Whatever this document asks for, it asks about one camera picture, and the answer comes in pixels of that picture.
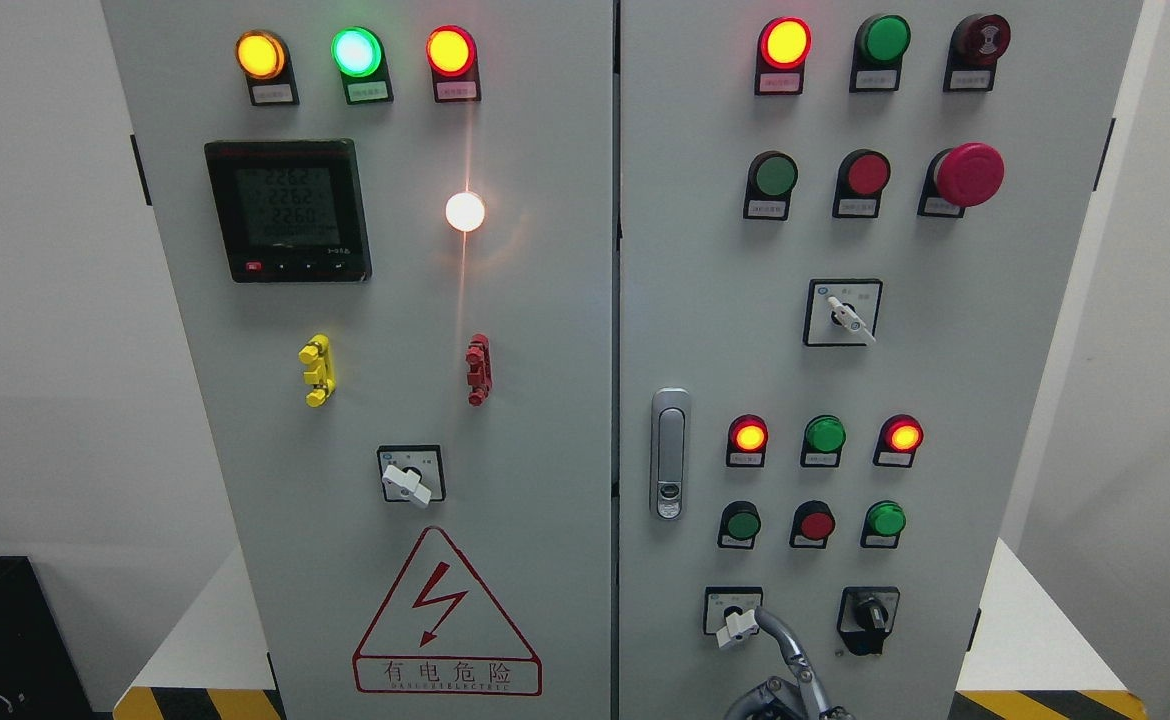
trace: yellow indicator light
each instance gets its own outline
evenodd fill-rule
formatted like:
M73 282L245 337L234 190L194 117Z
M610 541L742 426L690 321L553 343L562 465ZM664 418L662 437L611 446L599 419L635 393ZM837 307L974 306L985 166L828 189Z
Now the yellow indicator light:
M273 32L250 29L238 39L238 64L252 78L276 78L287 67L283 41Z
M768 431L758 425L745 425L744 428L736 430L736 447L745 452L755 452L768 441Z
M474 66L474 37L461 27L440 27L425 41L425 56L439 74L461 76Z
M892 436L887 438L888 445L892 445L892 450L897 452L909 452L915 447L918 447L918 443L923 441L923 430L918 428L918 425L901 424L892 428Z
M443 208L443 217L447 224L461 232L473 232L479 228L488 217L488 210L481 197L470 191L457 192L449 197L447 206Z
M763 57L773 68L799 67L808 55L808 27L797 18L777 18L763 32Z

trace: red push button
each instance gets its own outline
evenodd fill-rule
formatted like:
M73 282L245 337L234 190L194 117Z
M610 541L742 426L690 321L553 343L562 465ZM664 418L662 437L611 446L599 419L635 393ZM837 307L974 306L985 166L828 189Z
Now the red push button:
M954 33L954 50L964 63L991 66L1011 44L1011 26L1002 15L968 15Z
M887 159L878 152L861 155L847 167L847 186L856 196L874 196L887 186L887 178L892 177L892 167Z
M799 523L799 533L805 539L826 539L833 534L833 516L827 512L813 512Z
M1002 155L983 142L965 142L943 156L936 164L936 190L959 208L991 199L1002 187Z

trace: red triangle warning symbol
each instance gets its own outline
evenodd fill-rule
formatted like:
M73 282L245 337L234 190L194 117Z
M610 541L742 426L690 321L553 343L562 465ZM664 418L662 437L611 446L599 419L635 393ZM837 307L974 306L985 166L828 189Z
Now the red triangle warning symbol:
M353 653L365 693L541 693L541 658L443 528L421 532Z

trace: push button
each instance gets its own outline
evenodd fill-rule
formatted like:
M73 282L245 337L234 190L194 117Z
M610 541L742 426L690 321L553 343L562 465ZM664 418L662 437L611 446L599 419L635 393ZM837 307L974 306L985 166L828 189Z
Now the push button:
M790 527L790 547L812 547L823 550L835 528L833 512L819 500L804 502L794 510L794 523Z
M757 507L753 502L737 500L723 509L718 521L718 547L731 550L752 550L753 539L763 529Z

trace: digital power meter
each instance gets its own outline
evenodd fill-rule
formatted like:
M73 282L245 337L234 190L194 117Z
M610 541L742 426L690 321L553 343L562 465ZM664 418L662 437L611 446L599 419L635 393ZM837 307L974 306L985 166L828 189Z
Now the digital power meter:
M371 274L352 140L216 140L204 152L234 282Z

